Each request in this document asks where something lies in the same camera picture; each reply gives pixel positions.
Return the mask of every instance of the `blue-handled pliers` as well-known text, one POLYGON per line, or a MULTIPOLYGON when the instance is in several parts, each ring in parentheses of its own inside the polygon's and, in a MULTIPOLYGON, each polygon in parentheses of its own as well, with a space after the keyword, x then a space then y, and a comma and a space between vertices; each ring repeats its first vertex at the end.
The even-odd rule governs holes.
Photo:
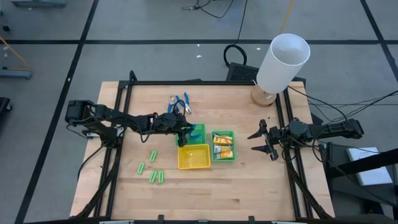
POLYGON ((178 103, 180 103, 181 106, 185 106, 185 111, 188 114, 192 114, 191 108, 189 107, 189 97, 187 93, 184 93, 184 96, 185 96, 185 105, 183 102, 180 101, 180 98, 177 95, 175 95, 175 98, 177 99, 177 102, 179 101, 178 103))
POLYGON ((167 109, 167 112, 168 112, 168 113, 171 113, 171 112, 172 112, 173 106, 174 106, 174 96, 173 96, 173 95, 170 95, 170 99, 169 99, 169 108, 167 109))

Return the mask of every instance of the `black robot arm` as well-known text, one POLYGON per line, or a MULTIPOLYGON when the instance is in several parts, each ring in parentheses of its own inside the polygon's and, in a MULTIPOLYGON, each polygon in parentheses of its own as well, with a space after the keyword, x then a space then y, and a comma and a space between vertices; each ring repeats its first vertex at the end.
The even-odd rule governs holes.
POLYGON ((193 124, 187 122, 185 116, 175 110, 171 113, 158 115, 131 116, 120 111, 96 105, 90 100, 69 101, 65 121, 70 126, 82 125, 87 128, 82 133, 96 133, 103 144, 117 144, 118 129, 105 126, 102 121, 120 124, 121 127, 131 128, 135 133, 148 134, 177 134, 178 145, 183 147, 187 143, 187 134, 194 130, 193 124))
POLYGON ((274 126, 267 130, 267 123, 264 119, 260 120, 258 132, 249 136, 248 139, 258 138, 262 135, 266 137, 265 146, 252 147, 253 150, 262 151, 271 154, 271 159, 278 159, 278 153, 274 149, 275 144, 290 143, 290 148, 302 147, 300 143, 305 144, 314 139, 323 139, 342 136, 344 138, 360 139, 363 135, 362 127, 359 121, 349 119, 341 123, 326 125, 306 124, 299 120, 293 120, 288 126, 278 129, 274 126))

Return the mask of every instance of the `wooden table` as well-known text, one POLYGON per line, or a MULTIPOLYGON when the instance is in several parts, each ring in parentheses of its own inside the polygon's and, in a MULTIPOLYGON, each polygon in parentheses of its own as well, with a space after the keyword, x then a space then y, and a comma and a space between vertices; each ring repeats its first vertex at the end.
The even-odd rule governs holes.
MULTIPOLYGON (((290 84, 305 92, 301 82, 290 84)), ((117 82, 102 83, 98 103, 113 108, 117 82)), ((132 88, 129 114, 149 114, 167 111, 169 95, 186 91, 193 111, 187 115, 190 123, 205 123, 206 132, 232 130, 235 133, 236 161, 212 162, 210 169, 178 170, 177 148, 173 135, 152 135, 141 143, 139 135, 126 131, 114 199, 112 219, 156 220, 165 215, 166 220, 295 220, 292 196, 285 161, 279 157, 271 161, 269 155, 252 151, 251 147, 265 144, 264 138, 247 140, 258 130, 260 119, 268 127, 278 126, 276 105, 261 108, 250 100, 252 86, 181 86, 137 85, 132 88), (155 162, 149 162, 153 150, 158 151, 155 162), (145 162, 144 173, 136 170, 145 162), (150 184, 153 170, 164 170, 163 184, 150 184)), ((306 97, 289 91, 293 114, 301 121, 311 123, 306 97)), ((283 97, 285 123, 288 123, 283 97)), ((88 141, 85 158, 100 145, 99 139, 88 141)), ((275 147, 279 155, 281 148, 275 147)), ((71 215, 76 215, 87 204, 99 185, 103 150, 82 170, 76 188, 71 215)), ((311 149, 302 149, 303 166, 308 189, 334 216, 322 164, 311 149)), ((297 188, 302 217, 305 216, 303 196, 297 188)), ((101 214, 105 213, 108 193, 104 193, 101 214)))

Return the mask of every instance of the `wooden lamp base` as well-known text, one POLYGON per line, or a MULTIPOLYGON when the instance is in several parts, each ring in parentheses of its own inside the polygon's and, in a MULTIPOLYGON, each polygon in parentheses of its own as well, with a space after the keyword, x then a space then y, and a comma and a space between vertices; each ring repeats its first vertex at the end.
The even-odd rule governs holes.
POLYGON ((255 85, 250 93, 251 101, 255 105, 266 107, 271 105, 276 100, 276 93, 267 93, 262 90, 259 85, 255 85))

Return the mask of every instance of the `yellow bin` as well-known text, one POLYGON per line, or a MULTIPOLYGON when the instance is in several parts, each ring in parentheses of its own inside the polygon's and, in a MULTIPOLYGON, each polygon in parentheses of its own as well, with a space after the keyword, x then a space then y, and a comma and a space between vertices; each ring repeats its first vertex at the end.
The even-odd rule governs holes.
POLYGON ((178 148, 178 168, 209 168, 210 148, 208 144, 186 145, 178 148))

